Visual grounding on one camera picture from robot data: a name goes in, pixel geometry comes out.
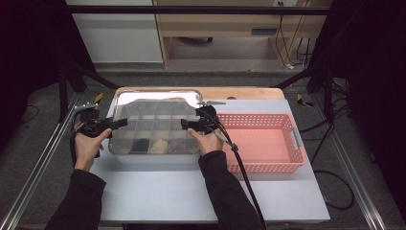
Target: container compartment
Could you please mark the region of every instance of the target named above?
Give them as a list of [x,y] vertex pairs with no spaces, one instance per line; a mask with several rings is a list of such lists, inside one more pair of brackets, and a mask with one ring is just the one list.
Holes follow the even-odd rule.
[[198,145],[182,129],[180,119],[195,117],[197,91],[123,91],[115,104],[114,120],[128,125],[113,131],[109,149],[123,164],[192,164]]

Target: person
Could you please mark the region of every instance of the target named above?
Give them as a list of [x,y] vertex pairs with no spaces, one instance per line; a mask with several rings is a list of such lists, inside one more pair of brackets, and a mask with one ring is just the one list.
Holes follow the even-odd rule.
[[[218,229],[263,230],[264,226],[254,206],[237,178],[227,170],[223,142],[213,132],[200,135],[191,128],[188,132],[200,147],[198,164],[218,218]],[[81,133],[76,135],[77,162],[70,185],[46,230],[98,229],[102,213],[102,193],[106,183],[89,171],[99,148],[102,149],[102,140],[110,133],[111,129],[107,129],[96,138],[89,138]]]

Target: black tripod leg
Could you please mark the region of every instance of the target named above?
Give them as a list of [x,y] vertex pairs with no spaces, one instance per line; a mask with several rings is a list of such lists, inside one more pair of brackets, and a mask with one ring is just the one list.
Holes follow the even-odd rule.
[[304,79],[306,77],[311,76],[311,73],[313,73],[314,70],[313,69],[306,69],[303,70],[302,72],[296,74],[295,76],[293,76],[292,78],[285,80],[275,86],[270,86],[270,88],[280,88],[280,89],[284,89],[287,86],[291,85],[292,83],[295,83],[298,80]]
[[84,67],[82,67],[82,66],[80,66],[80,65],[78,65],[76,63],[74,63],[74,62],[71,62],[70,64],[71,64],[71,66],[73,68],[75,68],[80,73],[82,73],[82,74],[92,78],[93,80],[103,84],[104,86],[106,86],[109,89],[118,89],[118,88],[121,87],[121,86],[119,86],[119,85],[117,85],[117,84],[115,84],[113,82],[110,82],[110,81],[104,79],[103,77],[99,76],[98,74],[96,74],[96,73],[94,73],[94,72],[92,72],[92,71],[90,71],[90,70],[88,70],[88,69],[86,69],[86,68],[84,68]]

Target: metal frame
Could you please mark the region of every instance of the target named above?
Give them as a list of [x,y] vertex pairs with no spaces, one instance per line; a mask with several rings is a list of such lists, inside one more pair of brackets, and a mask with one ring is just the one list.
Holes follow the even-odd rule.
[[35,192],[36,186],[39,184],[42,175],[45,173],[45,170],[47,169],[47,166],[51,161],[52,156],[54,155],[56,147],[59,144],[59,141],[62,138],[66,127],[68,127],[68,125],[70,124],[69,122],[75,112],[75,105],[79,102],[80,97],[81,94],[78,93],[75,93],[73,95],[69,104],[69,111],[67,116],[61,123],[57,124],[54,133],[48,141],[47,146],[42,151],[30,176],[24,184],[23,189],[21,190],[10,210],[6,213],[6,216],[3,218],[0,224],[0,229],[12,230],[17,226],[18,221],[20,221],[21,216],[23,215],[28,203],[30,202],[31,197]]
[[130,14],[276,14],[276,15],[328,15],[343,13],[330,8],[297,7],[215,7],[215,6],[78,6],[39,7],[47,12],[69,13],[130,13]]

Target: pink plastic basket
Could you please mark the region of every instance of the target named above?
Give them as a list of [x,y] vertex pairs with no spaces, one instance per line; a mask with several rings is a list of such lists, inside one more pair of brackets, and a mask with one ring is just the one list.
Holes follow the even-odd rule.
[[[305,163],[305,148],[293,118],[288,114],[218,114],[248,173],[293,173]],[[229,146],[228,170],[240,168]]]

